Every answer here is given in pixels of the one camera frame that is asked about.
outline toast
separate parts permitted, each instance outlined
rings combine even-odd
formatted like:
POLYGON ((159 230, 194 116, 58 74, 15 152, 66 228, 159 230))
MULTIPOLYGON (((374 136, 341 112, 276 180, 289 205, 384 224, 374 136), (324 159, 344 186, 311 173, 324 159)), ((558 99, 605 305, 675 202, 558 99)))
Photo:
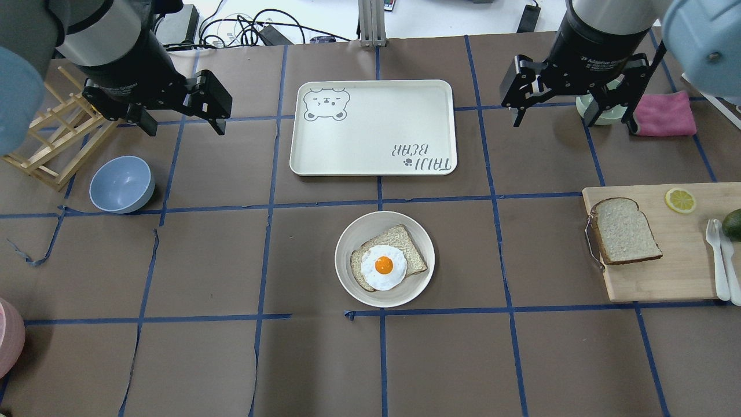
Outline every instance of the toast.
POLYGON ((368 242, 363 243, 360 248, 353 251, 350 256, 350 267, 353 270, 353 276, 365 291, 374 292, 376 289, 368 285, 365 281, 365 277, 363 277, 361 272, 362 257, 363 254, 372 246, 376 245, 394 246, 402 251, 404 258, 407 260, 407 271, 404 278, 427 271, 427 264, 419 253, 419 250, 414 245, 414 241, 409 235, 409 231, 404 227, 404 225, 399 224, 388 229, 386 232, 381 233, 379 236, 374 237, 368 242))
POLYGON ((623 197, 608 198, 591 209, 592 228, 602 259, 608 265, 643 262, 663 256, 638 203, 623 197))

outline wooden rack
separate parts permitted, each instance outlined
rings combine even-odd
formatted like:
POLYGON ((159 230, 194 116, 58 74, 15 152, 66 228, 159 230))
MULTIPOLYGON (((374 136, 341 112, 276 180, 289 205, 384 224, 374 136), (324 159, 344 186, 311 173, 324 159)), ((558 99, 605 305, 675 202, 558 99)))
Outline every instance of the wooden rack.
POLYGON ((82 84, 63 67, 57 67, 57 70, 81 92, 70 93, 65 99, 54 88, 44 83, 47 91, 59 101, 59 105, 55 108, 48 108, 44 113, 38 112, 38 117, 31 122, 28 128, 27 135, 38 140, 41 147, 29 157, 12 152, 4 155, 2 159, 25 174, 60 191, 95 150, 103 144, 119 121, 111 122, 105 119, 87 100, 82 98, 82 84), (56 124, 59 126, 52 131, 49 137, 42 136, 42 129, 56 124), (88 134, 90 135, 88 141, 62 170, 56 172, 47 167, 49 161, 57 158, 64 150, 80 142, 88 134))

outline fried egg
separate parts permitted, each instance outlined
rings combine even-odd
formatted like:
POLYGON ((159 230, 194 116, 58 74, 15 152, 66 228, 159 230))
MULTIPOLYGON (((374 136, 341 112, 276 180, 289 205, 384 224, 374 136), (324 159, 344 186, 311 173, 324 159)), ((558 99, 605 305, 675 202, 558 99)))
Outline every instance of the fried egg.
POLYGON ((389 245, 372 246, 361 259, 365 282, 378 291, 399 285, 407 273, 407 260, 401 249, 389 245))

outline wire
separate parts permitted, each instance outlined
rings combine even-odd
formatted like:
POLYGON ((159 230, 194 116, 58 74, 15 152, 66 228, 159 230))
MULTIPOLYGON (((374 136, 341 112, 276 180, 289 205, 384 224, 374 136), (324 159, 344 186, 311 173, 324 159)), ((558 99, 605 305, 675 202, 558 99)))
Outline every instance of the wire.
POLYGON ((241 13, 232 13, 227 18, 223 19, 213 19, 213 17, 219 12, 219 9, 222 8, 222 5, 225 3, 226 0, 220 0, 219 5, 216 7, 216 11, 211 15, 208 16, 206 19, 204 19, 201 22, 201 25, 199 27, 199 42, 191 42, 191 43, 181 43, 181 44, 169 44, 166 45, 166 50, 183 50, 187 48, 195 48, 195 47, 206 47, 210 49, 220 49, 220 48, 231 48, 231 47, 242 47, 242 46, 257 46, 258 42, 262 40, 262 37, 260 35, 260 30, 262 30, 263 27, 273 24, 276 26, 288 26, 288 27, 297 27, 301 31, 301 39, 303 43, 306 43, 306 33, 305 30, 309 30, 311 32, 321 33, 322 35, 327 36, 334 36, 337 39, 341 39, 343 41, 350 41, 350 39, 345 38, 343 36, 335 35, 333 33, 325 32, 323 30, 313 29, 312 27, 307 27, 299 23, 298 20, 296 20, 295 17, 293 17, 291 14, 284 12, 283 10, 278 9, 264 9, 260 10, 254 17, 244 16, 241 13), (266 22, 266 21, 260 21, 258 18, 264 14, 264 13, 281 13, 284 16, 287 16, 289 19, 293 20, 294 23, 281 23, 281 22, 266 22), (239 32, 236 33, 228 33, 230 36, 230 41, 227 42, 223 36, 219 34, 219 30, 221 28, 221 24, 223 22, 235 22, 233 31, 239 27, 239 32), (216 27, 216 34, 209 34, 205 35, 206 31, 209 27, 211 27, 214 24, 218 24, 219 26, 216 27), (215 45, 209 44, 209 39, 215 39, 215 45))
POLYGON ((259 12, 257 12, 257 14, 255 15, 254 19, 252 19, 252 24, 255 24, 255 22, 257 22, 257 18, 260 17, 261 14, 266 13, 266 12, 281 13, 281 14, 284 14, 284 15, 288 16, 289 19, 293 20, 296 23, 296 26, 299 28, 299 30, 301 30, 301 43, 303 43, 303 44, 306 43, 306 34, 304 33, 304 27, 301 26, 301 24, 299 23, 298 20, 296 20, 295 17, 293 17, 290 14, 284 12, 283 10, 278 10, 278 9, 263 9, 263 10, 260 10, 259 12))
MULTIPOLYGON (((216 23, 219 23, 219 22, 220 22, 221 20, 223 20, 223 21, 225 21, 225 22, 236 22, 236 19, 217 19, 217 20, 214 20, 214 21, 212 21, 212 22, 209 22, 209 23, 208 23, 208 24, 206 25, 205 29, 208 29, 208 27, 209 27, 209 26, 211 26, 212 24, 216 24, 216 23)), ((291 26, 291 27, 296 27, 296 24, 294 24, 294 23, 280 23, 280 22, 255 22, 255 24, 259 24, 259 25, 261 25, 261 26, 264 26, 264 25, 266 25, 266 24, 274 24, 274 25, 278 25, 278 26, 291 26)), ((314 29, 314 28, 312 28, 312 27, 308 27, 308 26, 304 26, 304 25, 302 25, 301 27, 303 27, 303 28, 304 28, 305 30, 309 30, 310 32, 317 32, 317 33, 321 33, 322 35, 334 36, 335 38, 337 38, 337 39, 341 39, 341 40, 343 40, 343 41, 348 41, 348 42, 349 42, 349 41, 351 40, 351 39, 345 38, 344 36, 340 36, 340 35, 335 35, 334 33, 329 33, 329 32, 325 32, 325 31, 323 31, 323 30, 319 30, 319 29, 314 29)))
POLYGON ((154 32, 155 35, 157 34, 157 29, 159 29, 159 25, 162 23, 163 20, 165 20, 165 14, 164 13, 162 13, 159 16, 157 16, 157 19, 154 20, 153 32, 154 32))
POLYGON ((201 43, 203 43, 203 33, 204 33, 203 24, 206 23, 208 19, 211 19, 214 16, 216 16, 216 14, 219 12, 219 9, 222 8, 224 1, 226 0, 219 0, 219 5, 216 6, 216 10, 213 11, 213 14, 211 16, 208 16, 206 19, 203 19, 203 22, 201 22, 201 27, 198 29, 198 38, 201 41, 201 43))

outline white fork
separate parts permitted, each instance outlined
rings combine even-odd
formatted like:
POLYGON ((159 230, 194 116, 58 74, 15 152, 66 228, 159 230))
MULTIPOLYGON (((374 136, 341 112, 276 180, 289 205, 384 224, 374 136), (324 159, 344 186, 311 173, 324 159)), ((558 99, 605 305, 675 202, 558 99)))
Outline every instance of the white fork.
POLYGON ((728 289, 728 279, 725 277, 725 266, 723 265, 723 256, 720 249, 720 230, 715 226, 715 219, 708 220, 708 228, 705 230, 705 240, 713 247, 713 256, 715 258, 715 292, 718 298, 723 301, 731 299, 730 289, 728 289))
POLYGON ((723 234, 720 220, 715 220, 715 227, 719 230, 718 236, 720 237, 720 249, 723 253, 725 277, 728 279, 728 286, 731 289, 731 302, 734 305, 741 306, 741 286, 739 286, 739 279, 736 276, 736 269, 732 262, 732 258, 734 257, 734 244, 730 239, 728 239, 728 236, 723 234))

